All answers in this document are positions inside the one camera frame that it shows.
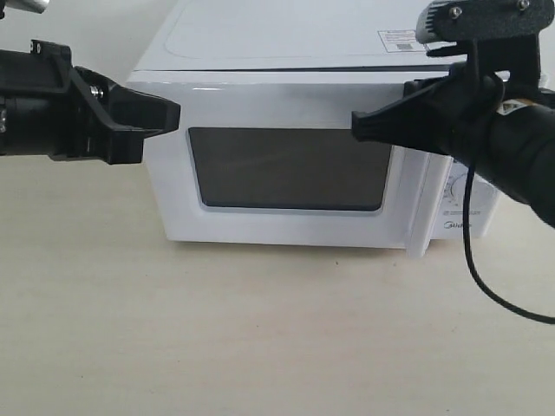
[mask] black cable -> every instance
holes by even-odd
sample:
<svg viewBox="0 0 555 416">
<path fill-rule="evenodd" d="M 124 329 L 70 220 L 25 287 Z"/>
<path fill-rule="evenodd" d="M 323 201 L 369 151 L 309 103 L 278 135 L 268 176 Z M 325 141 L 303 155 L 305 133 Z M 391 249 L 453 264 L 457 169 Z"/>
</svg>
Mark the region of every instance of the black cable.
<svg viewBox="0 0 555 416">
<path fill-rule="evenodd" d="M 504 97 L 505 97 L 505 85 L 503 81 L 496 76 L 494 77 L 496 84 L 497 84 L 497 93 L 495 99 L 495 107 L 492 108 L 492 114 L 498 110 L 500 105 L 502 104 Z M 467 259 L 468 269 L 470 270 L 470 274 L 472 275 L 474 281 L 478 285 L 486 296 L 488 296 L 491 300 L 498 303 L 505 309 L 510 310 L 516 315 L 520 315 L 526 319 L 531 321 L 545 323 L 548 325 L 555 325 L 555 317 L 547 316 L 547 315 L 540 315 L 530 312 L 528 310 L 522 309 L 512 303 L 508 302 L 507 300 L 503 299 L 501 296 L 497 295 L 493 292 L 482 280 L 480 277 L 480 273 L 476 270 L 476 264 L 474 263 L 473 253 L 472 253 L 472 245 L 471 245 L 471 238 L 470 238 L 470 200 L 472 196 L 472 188 L 474 177 L 476 176 L 476 161 L 474 161 L 468 168 L 468 176 L 467 176 L 467 185 L 465 186 L 465 197 L 463 202 L 463 209 L 462 209 L 462 231 L 463 231 L 463 239 L 465 245 L 465 257 Z"/>
</svg>

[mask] white wall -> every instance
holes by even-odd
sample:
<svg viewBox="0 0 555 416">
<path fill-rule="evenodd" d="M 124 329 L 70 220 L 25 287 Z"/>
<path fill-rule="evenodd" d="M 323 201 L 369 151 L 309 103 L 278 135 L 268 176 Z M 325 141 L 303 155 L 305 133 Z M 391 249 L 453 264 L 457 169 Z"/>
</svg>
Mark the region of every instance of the white wall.
<svg viewBox="0 0 555 416">
<path fill-rule="evenodd" d="M 122 82 L 176 1 L 50 0 L 42 16 L 8 10 L 0 22 L 0 49 L 28 50 L 31 38 L 65 43 L 75 65 Z M 542 45 L 544 71 L 555 78 L 553 45 L 555 25 L 544 32 Z"/>
</svg>

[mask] white microwave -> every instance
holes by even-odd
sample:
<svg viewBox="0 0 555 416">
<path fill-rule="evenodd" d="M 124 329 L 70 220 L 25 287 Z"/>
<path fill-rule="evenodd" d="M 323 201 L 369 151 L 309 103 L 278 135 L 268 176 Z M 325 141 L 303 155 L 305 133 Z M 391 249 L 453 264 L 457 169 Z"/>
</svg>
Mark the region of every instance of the white microwave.
<svg viewBox="0 0 555 416">
<path fill-rule="evenodd" d="M 358 13 L 346 13 L 351 3 Z M 311 0 L 177 4 L 128 83 L 182 108 L 180 130 L 145 145 L 169 239 L 418 257 L 431 239 L 461 236 L 464 166 L 350 134 L 352 111 L 447 73 L 450 62 L 427 58 L 407 29 L 428 0 L 401 3 L 318 2 L 312 26 Z M 498 196 L 477 179 L 474 237 Z"/>
</svg>

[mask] microwave window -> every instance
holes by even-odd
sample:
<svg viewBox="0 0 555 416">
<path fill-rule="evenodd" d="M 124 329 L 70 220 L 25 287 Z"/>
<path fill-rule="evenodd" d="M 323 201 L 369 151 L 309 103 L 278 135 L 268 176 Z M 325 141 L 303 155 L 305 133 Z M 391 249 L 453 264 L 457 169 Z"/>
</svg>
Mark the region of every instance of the microwave window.
<svg viewBox="0 0 555 416">
<path fill-rule="evenodd" d="M 349 130 L 189 129 L 205 205 L 378 211 L 392 146 L 358 143 Z"/>
</svg>

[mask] table surface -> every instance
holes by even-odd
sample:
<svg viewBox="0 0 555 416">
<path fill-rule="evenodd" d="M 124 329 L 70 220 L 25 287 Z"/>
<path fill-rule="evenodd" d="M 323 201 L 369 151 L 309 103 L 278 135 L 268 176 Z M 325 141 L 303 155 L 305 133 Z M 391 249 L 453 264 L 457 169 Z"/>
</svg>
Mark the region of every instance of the table surface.
<svg viewBox="0 0 555 416">
<path fill-rule="evenodd" d="M 458 241 L 176 244 L 144 166 L 3 159 L 0 413 L 552 415 L 555 328 L 486 299 Z M 474 243 L 555 314 L 555 232 L 504 200 Z"/>
</svg>

